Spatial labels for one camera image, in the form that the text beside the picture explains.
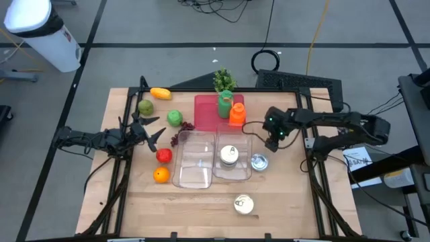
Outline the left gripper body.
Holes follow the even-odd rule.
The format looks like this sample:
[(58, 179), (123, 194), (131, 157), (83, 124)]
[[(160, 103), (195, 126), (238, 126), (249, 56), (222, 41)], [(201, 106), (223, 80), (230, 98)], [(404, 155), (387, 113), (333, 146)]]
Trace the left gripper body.
[(137, 145), (138, 143), (144, 142), (149, 138), (147, 131), (144, 129), (146, 125), (140, 125), (133, 121), (128, 125), (129, 132), (126, 133), (126, 144), (127, 145)]

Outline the black floor object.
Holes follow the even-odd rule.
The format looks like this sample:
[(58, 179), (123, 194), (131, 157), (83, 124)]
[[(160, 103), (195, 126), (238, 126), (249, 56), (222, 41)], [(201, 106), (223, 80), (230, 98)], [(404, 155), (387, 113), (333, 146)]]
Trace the black floor object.
[(6, 105), (0, 105), (0, 122), (10, 121), (13, 119), (11, 107)]

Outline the green pear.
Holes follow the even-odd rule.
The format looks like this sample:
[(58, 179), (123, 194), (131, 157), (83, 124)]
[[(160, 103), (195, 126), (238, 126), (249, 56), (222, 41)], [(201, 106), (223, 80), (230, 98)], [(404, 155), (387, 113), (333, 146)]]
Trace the green pear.
[(138, 103), (138, 111), (143, 116), (150, 116), (154, 113), (154, 105), (150, 100), (143, 99)]

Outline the black cart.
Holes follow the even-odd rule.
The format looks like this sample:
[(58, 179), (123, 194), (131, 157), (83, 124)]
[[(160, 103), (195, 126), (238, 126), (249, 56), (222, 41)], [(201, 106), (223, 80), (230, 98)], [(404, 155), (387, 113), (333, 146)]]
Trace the black cart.
[(424, 162), (430, 166), (430, 68), (400, 76), (398, 83)]

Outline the Wild Planet tin can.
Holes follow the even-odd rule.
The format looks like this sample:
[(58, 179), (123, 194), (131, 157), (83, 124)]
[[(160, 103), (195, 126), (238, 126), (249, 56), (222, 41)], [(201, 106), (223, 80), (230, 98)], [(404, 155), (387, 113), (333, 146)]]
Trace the Wild Planet tin can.
[(241, 194), (234, 200), (234, 209), (239, 214), (250, 214), (254, 209), (254, 201), (249, 195)]

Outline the grey stand base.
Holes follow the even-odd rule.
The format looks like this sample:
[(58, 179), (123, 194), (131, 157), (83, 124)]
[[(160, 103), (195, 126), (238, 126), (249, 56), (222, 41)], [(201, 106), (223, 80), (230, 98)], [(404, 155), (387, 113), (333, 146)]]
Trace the grey stand base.
[(24, 73), (17, 71), (4, 71), (0, 69), (0, 79), (11, 79), (15, 81), (37, 82), (38, 76), (34, 73)]

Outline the green apple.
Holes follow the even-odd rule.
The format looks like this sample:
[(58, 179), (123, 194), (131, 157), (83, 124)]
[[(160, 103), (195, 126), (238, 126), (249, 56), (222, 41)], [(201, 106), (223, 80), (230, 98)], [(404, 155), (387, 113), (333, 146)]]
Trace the green apple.
[(171, 110), (167, 114), (167, 121), (173, 127), (181, 126), (183, 115), (179, 110)]

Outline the dark red grape bunch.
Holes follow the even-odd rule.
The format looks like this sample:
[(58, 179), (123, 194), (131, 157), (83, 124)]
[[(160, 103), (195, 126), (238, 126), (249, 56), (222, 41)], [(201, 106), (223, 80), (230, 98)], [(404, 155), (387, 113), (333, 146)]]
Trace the dark red grape bunch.
[(195, 126), (192, 123), (182, 122), (181, 128), (179, 129), (177, 134), (175, 134), (174, 136), (171, 137), (171, 146), (174, 147), (175, 145), (178, 144), (178, 136), (179, 136), (180, 132), (194, 130), (194, 129), (195, 129)]

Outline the orange fruit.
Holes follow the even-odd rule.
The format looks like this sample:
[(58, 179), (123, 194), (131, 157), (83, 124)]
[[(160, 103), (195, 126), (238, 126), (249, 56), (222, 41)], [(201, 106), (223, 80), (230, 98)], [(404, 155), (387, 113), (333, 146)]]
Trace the orange fruit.
[(158, 184), (163, 184), (169, 181), (170, 171), (167, 167), (160, 166), (153, 172), (153, 179)]

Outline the yellow mango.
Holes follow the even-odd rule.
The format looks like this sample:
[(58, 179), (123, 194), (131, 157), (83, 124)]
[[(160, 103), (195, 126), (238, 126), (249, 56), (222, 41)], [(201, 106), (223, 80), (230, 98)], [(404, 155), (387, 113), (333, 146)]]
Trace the yellow mango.
[(153, 87), (150, 89), (150, 94), (156, 99), (172, 100), (172, 93), (165, 88)]

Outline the gold lid tin can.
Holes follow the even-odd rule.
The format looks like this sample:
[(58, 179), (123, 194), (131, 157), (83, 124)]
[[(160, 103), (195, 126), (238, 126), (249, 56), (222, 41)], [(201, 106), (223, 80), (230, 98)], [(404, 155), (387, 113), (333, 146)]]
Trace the gold lid tin can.
[(233, 166), (239, 159), (238, 149), (232, 145), (226, 145), (220, 150), (220, 159), (225, 166)]

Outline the orange plastic bottle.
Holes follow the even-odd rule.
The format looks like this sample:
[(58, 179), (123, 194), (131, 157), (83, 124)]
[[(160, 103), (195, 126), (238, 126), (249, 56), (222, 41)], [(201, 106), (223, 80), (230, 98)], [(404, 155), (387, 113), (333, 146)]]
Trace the orange plastic bottle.
[(242, 126), (245, 123), (246, 115), (244, 104), (235, 103), (230, 109), (229, 124), (233, 126)]

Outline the green plastic bottle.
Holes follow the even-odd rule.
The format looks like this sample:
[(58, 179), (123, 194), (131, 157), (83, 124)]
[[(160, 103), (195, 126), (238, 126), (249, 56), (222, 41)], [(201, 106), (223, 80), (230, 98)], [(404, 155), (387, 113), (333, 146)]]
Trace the green plastic bottle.
[(229, 90), (224, 90), (218, 96), (218, 115), (221, 118), (227, 119), (230, 116), (230, 110), (233, 104), (233, 93)]

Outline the red apple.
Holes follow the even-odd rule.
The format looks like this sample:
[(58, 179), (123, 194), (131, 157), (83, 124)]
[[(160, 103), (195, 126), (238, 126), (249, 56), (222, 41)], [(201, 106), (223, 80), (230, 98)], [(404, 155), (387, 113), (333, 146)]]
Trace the red apple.
[(158, 149), (156, 152), (156, 159), (159, 163), (170, 163), (173, 158), (171, 149)]

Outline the clear plastic bin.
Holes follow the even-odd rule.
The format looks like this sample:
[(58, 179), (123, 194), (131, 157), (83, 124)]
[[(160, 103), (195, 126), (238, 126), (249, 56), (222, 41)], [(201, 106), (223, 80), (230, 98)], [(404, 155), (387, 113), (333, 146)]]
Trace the clear plastic bin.
[(215, 135), (212, 132), (182, 131), (178, 136), (174, 186), (206, 189), (212, 184)]
[[(238, 164), (234, 169), (225, 169), (221, 166), (220, 150), (232, 145), (238, 149)], [(241, 126), (228, 125), (216, 131), (215, 155), (212, 173), (214, 176), (229, 180), (248, 180), (251, 177), (251, 151), (252, 138), (244, 134)]]

